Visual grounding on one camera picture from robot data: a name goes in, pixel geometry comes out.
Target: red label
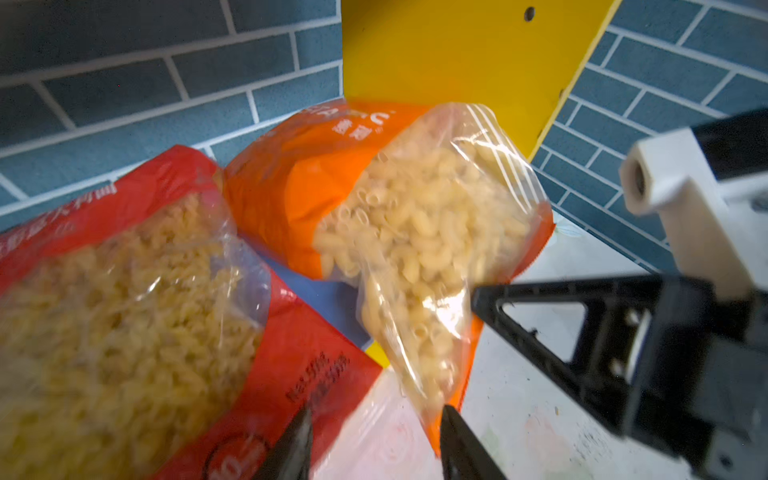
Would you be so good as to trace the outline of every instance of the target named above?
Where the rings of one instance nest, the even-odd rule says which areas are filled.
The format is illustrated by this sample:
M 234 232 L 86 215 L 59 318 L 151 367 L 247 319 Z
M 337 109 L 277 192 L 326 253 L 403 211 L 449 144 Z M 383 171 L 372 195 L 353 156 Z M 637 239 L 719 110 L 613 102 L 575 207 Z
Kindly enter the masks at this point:
M 101 243 L 188 194 L 216 190 L 217 168 L 201 152 L 177 145 L 114 184 L 0 235 L 0 294 L 44 258 Z
M 243 393 L 194 444 L 182 449 L 155 480 L 250 478 L 291 419 L 312 410 L 312 463 L 336 440 L 381 367 L 344 338 L 272 275 L 266 332 Z

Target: plastic packaging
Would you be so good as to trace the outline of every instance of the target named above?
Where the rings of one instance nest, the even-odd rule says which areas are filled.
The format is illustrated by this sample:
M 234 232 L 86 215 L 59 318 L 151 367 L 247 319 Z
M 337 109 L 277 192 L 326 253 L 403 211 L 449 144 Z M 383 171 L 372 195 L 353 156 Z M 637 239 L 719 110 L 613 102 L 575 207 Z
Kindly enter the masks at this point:
M 270 301 L 200 152 L 0 236 L 0 477 L 146 478 L 240 394 Z
M 552 232 L 533 170 L 484 106 L 334 101 L 225 170 L 238 226 L 292 269 L 360 285 L 359 318 L 438 449 L 482 324 L 468 295 L 511 279 Z
M 317 465 L 381 372 L 273 275 L 269 321 L 242 395 L 154 479 L 252 478 L 305 405 L 312 410 L 311 464 Z

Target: rotini pasta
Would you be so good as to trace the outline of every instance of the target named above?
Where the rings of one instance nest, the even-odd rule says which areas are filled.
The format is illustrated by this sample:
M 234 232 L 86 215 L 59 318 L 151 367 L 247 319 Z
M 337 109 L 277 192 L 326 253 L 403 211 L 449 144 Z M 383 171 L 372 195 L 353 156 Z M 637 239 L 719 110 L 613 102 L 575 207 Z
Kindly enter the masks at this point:
M 240 244 L 201 196 L 0 297 L 0 477 L 145 478 L 232 406 L 260 329 L 232 300 Z

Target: red pasta bag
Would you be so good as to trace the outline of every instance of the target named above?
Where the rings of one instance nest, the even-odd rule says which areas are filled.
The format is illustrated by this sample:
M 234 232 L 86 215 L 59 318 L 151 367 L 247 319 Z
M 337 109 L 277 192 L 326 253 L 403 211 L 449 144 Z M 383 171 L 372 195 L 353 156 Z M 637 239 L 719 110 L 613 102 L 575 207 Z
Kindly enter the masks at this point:
M 138 480 L 180 449 L 161 478 L 213 478 L 304 403 L 333 442 L 380 367 L 237 237 L 218 171 L 174 147 L 0 235 L 0 478 Z

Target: macaroni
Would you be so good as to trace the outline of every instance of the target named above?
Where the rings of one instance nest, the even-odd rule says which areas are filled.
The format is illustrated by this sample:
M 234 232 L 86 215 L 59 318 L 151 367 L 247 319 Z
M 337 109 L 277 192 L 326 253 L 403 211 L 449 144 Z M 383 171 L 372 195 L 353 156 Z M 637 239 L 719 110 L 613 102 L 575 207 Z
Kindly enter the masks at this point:
M 362 324 L 427 422 L 454 394 L 465 364 L 469 288 L 510 272 L 533 215 L 521 210 L 518 190 L 494 178 L 506 175 L 497 156 L 509 148 L 478 136 L 469 113 L 449 123 L 436 108 L 402 132 L 314 241 L 324 275 L 362 272 Z

